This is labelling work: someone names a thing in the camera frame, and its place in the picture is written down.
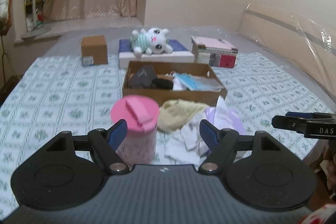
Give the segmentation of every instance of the yellow towel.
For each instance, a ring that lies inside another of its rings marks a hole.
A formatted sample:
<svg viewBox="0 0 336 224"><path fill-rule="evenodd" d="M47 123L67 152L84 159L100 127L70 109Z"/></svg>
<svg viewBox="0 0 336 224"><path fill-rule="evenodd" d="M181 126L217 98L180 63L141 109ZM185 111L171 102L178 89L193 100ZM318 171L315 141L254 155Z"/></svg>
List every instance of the yellow towel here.
<svg viewBox="0 0 336 224"><path fill-rule="evenodd" d="M209 107L207 104L185 100L169 100L160 107L157 128L163 132L174 132L190 121L196 113Z"/></svg>

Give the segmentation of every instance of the pink strap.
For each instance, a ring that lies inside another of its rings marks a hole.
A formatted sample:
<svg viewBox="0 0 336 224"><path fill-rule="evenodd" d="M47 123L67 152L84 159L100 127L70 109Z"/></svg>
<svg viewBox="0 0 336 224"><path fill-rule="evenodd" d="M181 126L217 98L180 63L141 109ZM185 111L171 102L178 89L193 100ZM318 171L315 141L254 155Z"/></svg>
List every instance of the pink strap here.
<svg viewBox="0 0 336 224"><path fill-rule="evenodd" d="M142 129L146 131L146 124L153 120L150 114L140 100L137 98L130 98L125 100L126 107L134 114L137 122Z"/></svg>

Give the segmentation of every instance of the bed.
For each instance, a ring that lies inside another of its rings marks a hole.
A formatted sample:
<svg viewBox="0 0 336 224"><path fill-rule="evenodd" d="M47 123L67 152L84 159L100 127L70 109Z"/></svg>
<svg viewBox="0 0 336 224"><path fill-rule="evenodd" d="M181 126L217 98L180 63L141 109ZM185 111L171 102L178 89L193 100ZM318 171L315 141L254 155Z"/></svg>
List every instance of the bed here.
<svg viewBox="0 0 336 224"><path fill-rule="evenodd" d="M113 104L121 98L125 75L118 69L118 42L133 28L74 31L36 61L0 109L0 218L17 207L10 178L15 168L62 130L74 135L109 128ZM80 39L105 35L109 64L83 68ZM233 69L213 68L227 87L226 103L240 114L248 134L266 130L308 164L323 144L295 132L274 129L271 119L287 111L332 112L334 102L314 80L294 65L239 35L216 26L174 28L169 37L191 49L191 35L227 39L239 49ZM154 164L178 164L162 156L169 136L157 135ZM90 159L88 153L78 155Z"/></svg>

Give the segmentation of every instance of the plush toy foot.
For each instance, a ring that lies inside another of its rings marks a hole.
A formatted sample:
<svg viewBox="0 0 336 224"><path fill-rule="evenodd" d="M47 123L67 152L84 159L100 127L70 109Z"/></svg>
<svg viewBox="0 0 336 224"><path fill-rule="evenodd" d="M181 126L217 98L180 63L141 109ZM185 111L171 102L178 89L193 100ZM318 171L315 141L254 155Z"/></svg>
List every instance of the plush toy foot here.
<svg viewBox="0 0 336 224"><path fill-rule="evenodd" d="M135 47L133 49L134 55L140 57L142 55L142 49L140 47Z"/></svg>
<svg viewBox="0 0 336 224"><path fill-rule="evenodd" d="M173 52L172 46L171 45L167 45L165 52L166 53L172 53Z"/></svg>
<svg viewBox="0 0 336 224"><path fill-rule="evenodd" d="M149 54L151 55L153 53L152 49L148 48L146 51L145 51L146 54Z"/></svg>
<svg viewBox="0 0 336 224"><path fill-rule="evenodd" d="M137 39L139 37L139 35L140 35L139 32L137 30L134 30L132 32L132 40Z"/></svg>

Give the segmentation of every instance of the white stuffed animal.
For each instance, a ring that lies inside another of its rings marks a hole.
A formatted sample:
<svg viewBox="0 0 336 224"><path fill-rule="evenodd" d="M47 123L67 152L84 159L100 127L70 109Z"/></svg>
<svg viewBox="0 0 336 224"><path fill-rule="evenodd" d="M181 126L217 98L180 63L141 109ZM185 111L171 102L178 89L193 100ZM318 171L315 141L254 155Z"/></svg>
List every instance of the white stuffed animal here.
<svg viewBox="0 0 336 224"><path fill-rule="evenodd" d="M166 38L168 33L168 29L160 28L152 28L148 32L145 29L141 29L140 33L134 30L131 37L131 48L135 56L141 56L143 53L172 53L173 48L168 44L168 39Z"/></svg>

